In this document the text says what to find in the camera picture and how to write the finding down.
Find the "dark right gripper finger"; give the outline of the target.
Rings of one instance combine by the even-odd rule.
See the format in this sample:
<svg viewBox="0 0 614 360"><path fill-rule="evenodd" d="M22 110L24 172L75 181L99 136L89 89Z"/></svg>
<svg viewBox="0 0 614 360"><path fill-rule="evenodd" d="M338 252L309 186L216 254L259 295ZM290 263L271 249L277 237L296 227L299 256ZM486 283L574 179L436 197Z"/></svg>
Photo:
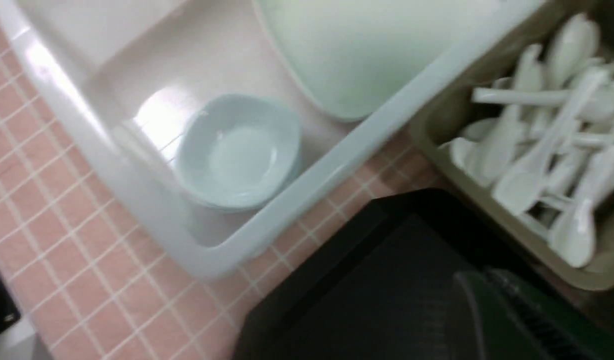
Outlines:
<svg viewBox="0 0 614 360"><path fill-rule="evenodd" d="M513 272L453 275L451 360L614 360L614 335Z"/></svg>

